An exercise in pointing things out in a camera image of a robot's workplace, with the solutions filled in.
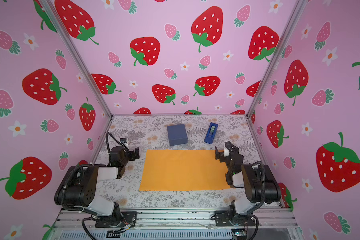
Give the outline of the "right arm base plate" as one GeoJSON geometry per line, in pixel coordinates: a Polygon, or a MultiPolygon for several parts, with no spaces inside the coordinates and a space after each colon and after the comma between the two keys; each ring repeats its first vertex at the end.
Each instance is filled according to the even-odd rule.
{"type": "Polygon", "coordinates": [[[238,215],[235,212],[215,211],[211,216],[211,221],[214,221],[218,227],[255,227],[256,221],[253,217],[245,215],[238,215]]]}

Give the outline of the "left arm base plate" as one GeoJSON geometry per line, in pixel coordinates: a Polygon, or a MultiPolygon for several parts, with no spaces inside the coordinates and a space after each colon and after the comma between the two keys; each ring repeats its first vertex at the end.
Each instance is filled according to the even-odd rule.
{"type": "Polygon", "coordinates": [[[108,217],[98,217],[95,228],[124,228],[125,226],[133,228],[137,215],[138,212],[135,211],[122,211],[108,217]]]}

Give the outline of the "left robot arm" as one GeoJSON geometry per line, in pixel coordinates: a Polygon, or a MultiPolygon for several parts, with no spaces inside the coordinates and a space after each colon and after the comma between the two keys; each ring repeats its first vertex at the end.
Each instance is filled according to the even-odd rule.
{"type": "Polygon", "coordinates": [[[122,212],[118,203],[96,194],[96,188],[98,182],[120,179],[127,163],[139,158],[139,148],[131,151],[118,146],[111,149],[108,165],[70,167],[55,193],[55,204],[66,211],[90,214],[97,228],[133,226],[137,212],[122,212]]]}

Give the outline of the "navy blue gift box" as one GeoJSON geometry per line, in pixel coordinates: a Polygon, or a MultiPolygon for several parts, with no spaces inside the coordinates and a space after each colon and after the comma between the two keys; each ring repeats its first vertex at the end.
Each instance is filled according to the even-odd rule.
{"type": "Polygon", "coordinates": [[[167,131],[170,146],[188,143],[188,135],[184,124],[167,126],[167,131]]]}

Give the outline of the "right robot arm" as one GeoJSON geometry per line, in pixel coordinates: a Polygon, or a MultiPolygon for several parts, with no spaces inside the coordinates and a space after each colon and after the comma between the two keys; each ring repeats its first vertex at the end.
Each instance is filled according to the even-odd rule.
{"type": "Polygon", "coordinates": [[[244,156],[239,149],[227,143],[223,151],[215,149],[215,158],[225,163],[228,169],[226,182],[230,187],[243,188],[245,195],[233,200],[227,211],[216,211],[211,220],[216,225],[231,224],[239,226],[255,216],[253,213],[264,204],[278,202],[281,190],[270,168],[258,161],[243,164],[244,156]]]}

